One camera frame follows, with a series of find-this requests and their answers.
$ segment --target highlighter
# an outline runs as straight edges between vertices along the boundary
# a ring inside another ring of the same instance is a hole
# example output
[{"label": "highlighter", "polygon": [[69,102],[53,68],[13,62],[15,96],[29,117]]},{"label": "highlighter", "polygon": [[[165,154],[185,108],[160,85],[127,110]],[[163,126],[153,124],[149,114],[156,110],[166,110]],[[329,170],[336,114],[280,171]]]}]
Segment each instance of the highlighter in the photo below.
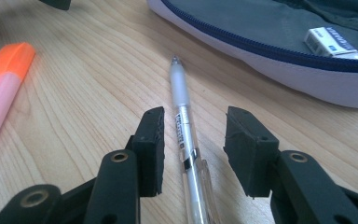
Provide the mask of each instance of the highlighter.
[{"label": "highlighter", "polygon": [[6,45],[0,50],[0,128],[33,58],[34,48],[27,43]]}]

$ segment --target silver pen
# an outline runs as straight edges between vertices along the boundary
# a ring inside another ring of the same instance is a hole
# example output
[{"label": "silver pen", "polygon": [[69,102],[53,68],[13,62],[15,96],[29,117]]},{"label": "silver pen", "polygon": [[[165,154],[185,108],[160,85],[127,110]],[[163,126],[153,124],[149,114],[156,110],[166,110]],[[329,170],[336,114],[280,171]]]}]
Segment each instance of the silver pen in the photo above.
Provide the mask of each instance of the silver pen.
[{"label": "silver pen", "polygon": [[211,177],[202,160],[190,113],[185,70],[174,56],[171,64],[172,99],[176,107],[176,131],[182,162],[188,223],[220,223],[214,204]]}]

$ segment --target black band on pen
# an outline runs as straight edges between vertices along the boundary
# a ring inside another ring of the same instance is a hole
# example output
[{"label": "black band on pen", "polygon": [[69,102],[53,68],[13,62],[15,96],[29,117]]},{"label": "black band on pen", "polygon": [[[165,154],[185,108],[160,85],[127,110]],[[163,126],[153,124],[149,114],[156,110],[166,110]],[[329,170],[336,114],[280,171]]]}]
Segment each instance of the black band on pen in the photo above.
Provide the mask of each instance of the black band on pen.
[{"label": "black band on pen", "polygon": [[185,171],[193,167],[194,161],[199,156],[196,149],[193,150],[193,152],[190,154],[190,156],[183,162],[183,165],[185,166]]}]

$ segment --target black object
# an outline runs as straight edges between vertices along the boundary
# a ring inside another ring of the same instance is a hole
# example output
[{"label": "black object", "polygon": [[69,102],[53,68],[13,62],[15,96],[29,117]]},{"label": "black object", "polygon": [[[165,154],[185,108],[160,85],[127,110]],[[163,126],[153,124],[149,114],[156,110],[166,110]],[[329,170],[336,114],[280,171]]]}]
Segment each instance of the black object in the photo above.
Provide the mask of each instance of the black object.
[{"label": "black object", "polygon": [[60,10],[68,10],[69,6],[71,6],[71,0],[40,0],[40,1]]},{"label": "black object", "polygon": [[164,169],[164,108],[144,113],[126,149],[106,154],[96,178],[61,195],[35,185],[14,196],[1,223],[140,223],[140,197],[161,193]]},{"label": "black object", "polygon": [[225,152],[246,195],[268,197],[276,223],[358,223],[358,194],[339,187],[319,163],[279,141],[251,113],[227,112]]}]

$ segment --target table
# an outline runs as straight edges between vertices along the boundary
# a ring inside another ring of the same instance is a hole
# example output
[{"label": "table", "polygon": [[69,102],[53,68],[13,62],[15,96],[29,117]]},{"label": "table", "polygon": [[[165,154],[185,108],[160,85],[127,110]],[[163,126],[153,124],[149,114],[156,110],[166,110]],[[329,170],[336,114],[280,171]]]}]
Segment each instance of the table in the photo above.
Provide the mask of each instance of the table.
[{"label": "table", "polygon": [[0,48],[36,49],[0,131],[0,210],[19,191],[49,183],[62,193],[97,175],[143,113],[165,108],[163,193],[141,199],[142,223],[186,223],[169,68],[187,73],[200,152],[222,223],[273,223],[269,199],[245,197],[223,151],[229,105],[258,117],[280,149],[314,157],[358,192],[358,109],[291,90],[152,12],[146,1],[75,0],[68,11],[36,0],[0,0]]}]

